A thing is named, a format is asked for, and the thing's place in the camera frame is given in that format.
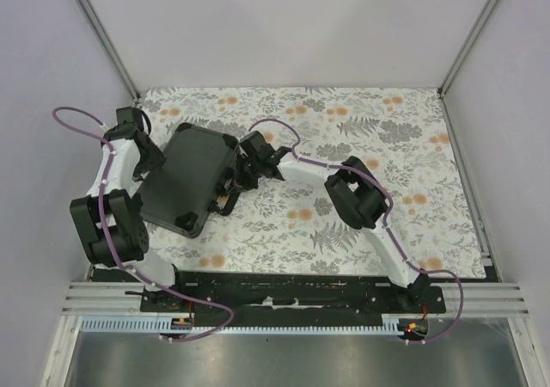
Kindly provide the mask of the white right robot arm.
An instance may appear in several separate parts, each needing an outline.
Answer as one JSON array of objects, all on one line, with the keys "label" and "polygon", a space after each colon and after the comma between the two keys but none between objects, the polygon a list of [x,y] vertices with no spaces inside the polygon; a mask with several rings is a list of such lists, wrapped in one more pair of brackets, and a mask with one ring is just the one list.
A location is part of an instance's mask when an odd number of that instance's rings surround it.
[{"label": "white right robot arm", "polygon": [[350,157],[341,164],[325,163],[295,156],[287,147],[237,155],[239,188],[257,188],[261,177],[323,187],[340,219],[362,231],[382,260],[395,288],[395,306],[410,313],[424,303],[430,280],[419,264],[409,259],[390,229],[392,198],[358,158]]}]

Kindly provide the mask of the black poker set case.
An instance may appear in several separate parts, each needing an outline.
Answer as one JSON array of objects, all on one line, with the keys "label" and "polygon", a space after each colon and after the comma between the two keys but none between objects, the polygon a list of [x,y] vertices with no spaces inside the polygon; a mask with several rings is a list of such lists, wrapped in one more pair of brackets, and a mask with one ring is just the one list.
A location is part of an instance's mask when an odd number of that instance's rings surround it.
[{"label": "black poker set case", "polygon": [[166,161],[147,174],[133,196],[143,220],[198,237],[217,198],[230,188],[237,146],[230,134],[179,125],[163,151]]}]

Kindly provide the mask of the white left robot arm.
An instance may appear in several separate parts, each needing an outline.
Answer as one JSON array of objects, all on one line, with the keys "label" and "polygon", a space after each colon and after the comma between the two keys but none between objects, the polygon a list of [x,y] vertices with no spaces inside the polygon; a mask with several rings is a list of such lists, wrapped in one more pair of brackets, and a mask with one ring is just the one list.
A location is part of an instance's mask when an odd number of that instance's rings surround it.
[{"label": "white left robot arm", "polygon": [[84,253],[93,265],[119,268],[158,291],[170,311],[188,305],[189,291],[175,283],[175,268],[150,252],[149,234],[129,194],[139,176],[162,165],[165,157],[138,124],[121,124],[101,138],[102,161],[87,194],[70,203],[70,215]]}]

